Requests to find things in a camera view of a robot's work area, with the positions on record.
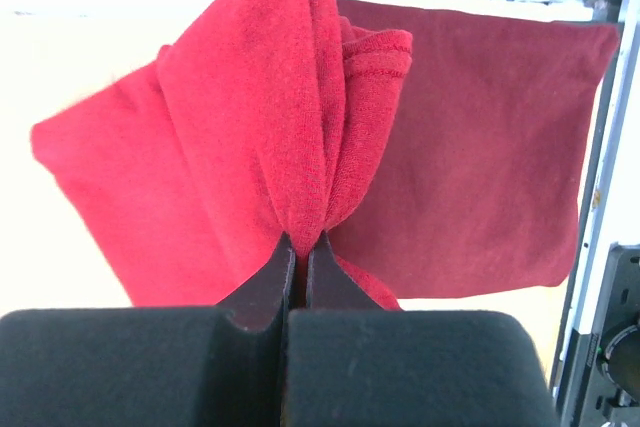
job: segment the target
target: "cloth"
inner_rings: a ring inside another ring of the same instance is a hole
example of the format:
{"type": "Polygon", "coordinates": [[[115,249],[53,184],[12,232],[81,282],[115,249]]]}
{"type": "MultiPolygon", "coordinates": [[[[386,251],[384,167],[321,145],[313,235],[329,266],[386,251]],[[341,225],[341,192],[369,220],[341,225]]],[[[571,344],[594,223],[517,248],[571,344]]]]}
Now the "cloth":
{"type": "Polygon", "coordinates": [[[409,33],[351,26],[335,0],[215,0],[154,62],[36,125],[33,152],[134,305],[215,304],[283,231],[304,263],[356,208],[410,50],[409,33]]]}
{"type": "Polygon", "coordinates": [[[413,36],[382,162],[334,250],[399,298],[556,286],[573,267],[580,174],[613,25],[339,0],[413,36]]]}

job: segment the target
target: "red towel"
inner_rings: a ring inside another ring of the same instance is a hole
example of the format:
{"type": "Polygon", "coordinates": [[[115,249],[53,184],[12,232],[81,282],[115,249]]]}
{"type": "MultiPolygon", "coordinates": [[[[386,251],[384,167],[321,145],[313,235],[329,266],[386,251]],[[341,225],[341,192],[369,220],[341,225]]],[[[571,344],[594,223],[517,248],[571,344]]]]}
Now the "red towel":
{"type": "Polygon", "coordinates": [[[156,61],[36,125],[34,155],[134,305],[214,304],[282,231],[304,263],[357,207],[410,46],[407,32],[352,27],[335,0],[216,0],[156,61]]]}
{"type": "Polygon", "coordinates": [[[338,6],[363,27],[409,30],[413,64],[373,183],[331,232],[336,251],[400,298],[561,283],[616,28],[338,6]]]}
{"type": "Polygon", "coordinates": [[[395,123],[406,32],[352,27],[335,0],[216,0],[155,62],[34,128],[135,305],[217,302],[283,230],[304,258],[333,228],[386,307],[376,276],[405,298],[567,275],[615,29],[339,6],[414,33],[395,123]]]}

